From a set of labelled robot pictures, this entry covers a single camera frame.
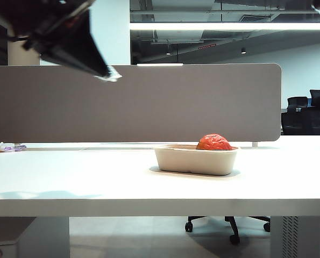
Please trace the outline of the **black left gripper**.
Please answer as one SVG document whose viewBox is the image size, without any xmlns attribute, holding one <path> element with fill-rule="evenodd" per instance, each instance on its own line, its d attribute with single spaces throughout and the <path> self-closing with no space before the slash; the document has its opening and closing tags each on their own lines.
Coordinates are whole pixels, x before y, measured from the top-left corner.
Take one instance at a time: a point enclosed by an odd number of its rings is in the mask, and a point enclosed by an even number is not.
<svg viewBox="0 0 320 258">
<path fill-rule="evenodd" d="M 25 41 L 42 60 L 77 69 L 103 81 L 122 75 L 101 56 L 90 33 L 94 1 L 0 1 L 0 19 L 8 24 L 8 41 Z"/>
</svg>

